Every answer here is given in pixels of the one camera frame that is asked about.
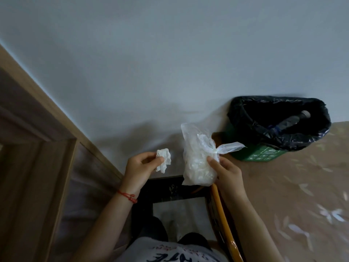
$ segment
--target hand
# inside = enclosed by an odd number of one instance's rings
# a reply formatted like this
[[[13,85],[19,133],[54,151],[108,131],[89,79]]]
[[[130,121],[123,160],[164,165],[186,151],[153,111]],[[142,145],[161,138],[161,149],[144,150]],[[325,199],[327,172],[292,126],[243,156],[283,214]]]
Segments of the hand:
[[[128,194],[135,194],[136,198],[153,172],[165,159],[156,158],[156,153],[146,152],[135,155],[127,161],[124,178],[119,190]]]
[[[217,173],[215,184],[222,194],[224,201],[247,199],[240,168],[224,157],[220,156],[219,160],[217,162],[212,157],[207,157],[208,164]]]

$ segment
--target orange handle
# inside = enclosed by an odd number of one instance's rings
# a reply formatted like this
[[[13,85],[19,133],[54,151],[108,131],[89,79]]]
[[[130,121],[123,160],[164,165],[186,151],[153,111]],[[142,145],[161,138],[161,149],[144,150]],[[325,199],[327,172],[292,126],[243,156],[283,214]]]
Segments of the orange handle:
[[[212,192],[213,199],[214,199],[214,202],[215,202],[216,207],[217,207],[217,211],[218,211],[218,215],[220,217],[220,221],[222,222],[224,234],[226,236],[226,241],[227,241],[227,244],[228,244],[229,253],[230,253],[231,257],[233,258],[234,262],[244,262],[242,260],[241,255],[240,255],[238,247],[236,246],[236,243],[235,243],[235,240],[233,238],[233,235],[231,234],[231,231],[230,231],[230,228],[229,228],[229,225],[228,225],[228,221],[226,220],[226,217],[225,217],[225,214],[224,214],[224,211],[223,211],[223,206],[222,206],[222,203],[220,201],[218,188],[217,188],[216,184],[213,184],[211,186],[211,192]]]

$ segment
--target person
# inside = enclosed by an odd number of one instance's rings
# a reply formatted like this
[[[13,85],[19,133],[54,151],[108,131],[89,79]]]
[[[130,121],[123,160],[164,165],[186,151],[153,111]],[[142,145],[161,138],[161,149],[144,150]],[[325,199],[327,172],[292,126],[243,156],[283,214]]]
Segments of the person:
[[[146,152],[131,157],[119,191],[102,211],[72,262],[102,262],[110,259],[126,218],[151,173],[164,162],[156,153]],[[265,224],[247,198],[241,170],[224,157],[208,164],[217,172],[216,185],[234,219],[247,262],[282,262]],[[116,259],[116,262],[215,261],[219,258],[200,234],[185,235],[178,243],[167,242],[161,222],[151,219],[140,236]]]

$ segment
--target plastic bag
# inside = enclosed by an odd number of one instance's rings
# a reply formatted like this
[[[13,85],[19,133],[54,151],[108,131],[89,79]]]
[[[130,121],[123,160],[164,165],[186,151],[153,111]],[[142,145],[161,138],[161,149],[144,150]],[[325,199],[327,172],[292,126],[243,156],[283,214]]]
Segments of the plastic bag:
[[[216,148],[210,132],[200,130],[193,123],[183,123],[180,127],[185,141],[183,153],[185,169],[182,185],[212,185],[216,180],[217,174],[208,165],[207,156],[211,156],[219,162],[218,154],[234,152],[245,147],[245,145],[239,142],[234,142],[222,144]]]
[[[284,132],[270,129],[284,119],[303,110],[311,117]],[[240,96],[231,101],[228,117],[239,136],[254,145],[277,150],[297,151],[320,140],[329,131],[331,120],[323,101],[317,98]]]

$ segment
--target forearm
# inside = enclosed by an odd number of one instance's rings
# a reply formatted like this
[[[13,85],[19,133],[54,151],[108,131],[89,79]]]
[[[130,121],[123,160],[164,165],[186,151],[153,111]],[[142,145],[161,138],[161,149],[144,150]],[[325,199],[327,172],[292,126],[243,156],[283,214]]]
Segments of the forearm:
[[[247,196],[229,197],[227,205],[247,262],[283,261],[267,227]]]
[[[74,254],[72,262],[108,260],[131,208],[131,201],[120,194],[115,194]]]

